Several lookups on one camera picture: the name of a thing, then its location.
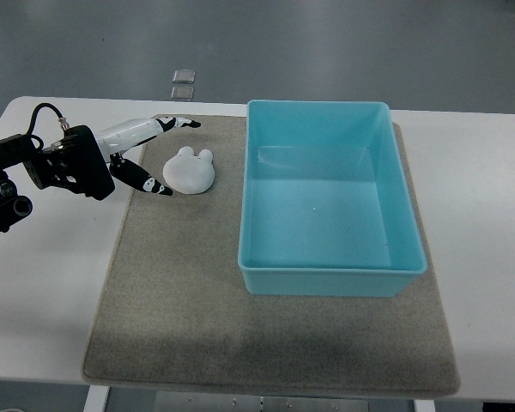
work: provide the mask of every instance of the rabbit ear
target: rabbit ear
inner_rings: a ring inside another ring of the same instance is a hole
[[[202,159],[203,161],[207,161],[207,162],[211,163],[212,160],[214,159],[214,155],[209,150],[204,149],[204,150],[201,150],[201,152],[198,154],[198,158]]]
[[[178,152],[178,156],[194,156],[194,155],[195,155],[195,151],[192,148],[190,148],[189,146],[184,146]]]

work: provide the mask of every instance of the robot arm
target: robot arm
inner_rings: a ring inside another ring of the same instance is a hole
[[[64,138],[44,148],[42,139],[33,134],[36,117],[42,107],[51,108],[58,116]],[[5,169],[23,163],[34,184],[84,193],[103,200],[114,191],[112,176],[139,190],[171,195],[136,163],[122,154],[148,142],[160,133],[178,127],[199,127],[186,118],[156,117],[130,120],[97,133],[84,125],[69,127],[61,112],[48,103],[34,108],[27,133],[0,140],[0,232],[27,217],[32,211],[28,197],[17,194],[17,188]]]

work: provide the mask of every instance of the white table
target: white table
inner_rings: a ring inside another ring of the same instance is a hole
[[[33,108],[56,105],[93,131],[157,113],[245,116],[245,105],[23,97],[0,139]],[[515,115],[392,111],[401,125],[421,217],[462,378],[454,398],[515,401]],[[61,138],[42,110],[34,132]],[[128,152],[137,160],[139,148]],[[0,379],[81,383],[81,364],[129,189],[102,202],[39,191],[7,170],[33,213],[0,233]]]

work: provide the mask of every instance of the white plush toy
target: white plush toy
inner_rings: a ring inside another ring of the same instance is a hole
[[[195,156],[193,149],[185,146],[164,165],[164,179],[174,190],[185,195],[202,193],[214,183],[213,158],[207,149]]]

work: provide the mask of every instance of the blue plastic bin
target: blue plastic bin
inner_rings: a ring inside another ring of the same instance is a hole
[[[249,103],[239,266],[252,294],[389,297],[425,272],[386,104]]]

